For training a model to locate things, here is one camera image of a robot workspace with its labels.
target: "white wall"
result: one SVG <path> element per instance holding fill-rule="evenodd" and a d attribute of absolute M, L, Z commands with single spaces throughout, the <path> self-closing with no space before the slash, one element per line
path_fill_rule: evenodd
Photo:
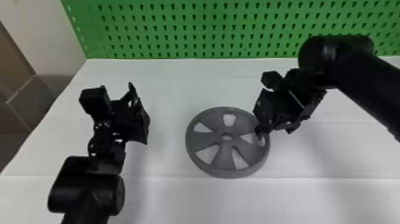
<path fill-rule="evenodd" d="M 86 61 L 61 0 L 0 0 L 0 21 L 37 74 L 73 75 Z"/>

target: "white tabletop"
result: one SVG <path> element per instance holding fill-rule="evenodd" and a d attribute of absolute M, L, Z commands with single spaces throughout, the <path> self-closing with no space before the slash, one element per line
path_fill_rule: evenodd
<path fill-rule="evenodd" d="M 385 60 L 400 66 L 400 57 Z M 192 163 L 185 131 L 195 115 L 221 105 L 252 111 L 261 73 L 292 67 L 294 59 L 88 60 L 1 173 L 0 223 L 60 223 L 48 192 L 93 135 L 80 91 L 105 85 L 115 99 L 128 82 L 151 117 L 149 144 L 126 147 L 126 204 L 110 223 L 400 223 L 400 145 L 336 90 L 296 132 L 271 134 L 270 156 L 252 176 L 212 178 Z"/>

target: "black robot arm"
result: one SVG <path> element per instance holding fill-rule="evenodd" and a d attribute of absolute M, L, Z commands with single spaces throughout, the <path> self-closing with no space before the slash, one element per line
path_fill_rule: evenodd
<path fill-rule="evenodd" d="M 400 141 L 400 70 L 373 55 L 366 36 L 315 36 L 301 47 L 298 69 L 285 77 L 262 74 L 263 89 L 254 107 L 256 133 L 292 133 L 309 119 L 327 93 L 338 88 L 385 125 Z"/>
<path fill-rule="evenodd" d="M 62 224 L 106 224 L 121 211 L 124 181 L 119 175 L 125 144 L 147 144 L 150 118 L 135 88 L 121 99 L 110 100 L 104 86 L 84 89 L 79 102 L 94 121 L 87 157 L 68 157 L 48 198 L 51 212 L 65 213 Z"/>

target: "gray wheel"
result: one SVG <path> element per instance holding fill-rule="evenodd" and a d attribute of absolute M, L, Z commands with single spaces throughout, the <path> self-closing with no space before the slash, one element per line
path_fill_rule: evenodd
<path fill-rule="evenodd" d="M 224 116 L 233 116 L 233 124 L 227 125 Z M 192 161 L 204 172 L 218 178 L 241 178 L 256 172 L 266 161 L 270 150 L 270 138 L 264 135 L 259 141 L 254 134 L 258 122 L 247 111 L 233 107 L 214 107 L 199 113 L 186 130 L 186 149 Z M 195 130 L 204 125 L 208 130 Z M 244 136 L 251 135 L 252 141 Z M 206 148 L 217 145 L 215 156 L 207 163 L 198 156 Z M 234 155 L 246 163 L 240 168 Z"/>

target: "green pegboard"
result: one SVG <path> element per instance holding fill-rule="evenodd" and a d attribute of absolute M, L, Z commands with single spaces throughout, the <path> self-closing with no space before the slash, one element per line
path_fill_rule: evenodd
<path fill-rule="evenodd" d="M 400 54 L 400 0 L 61 0 L 88 58 L 295 57 L 311 35 Z"/>

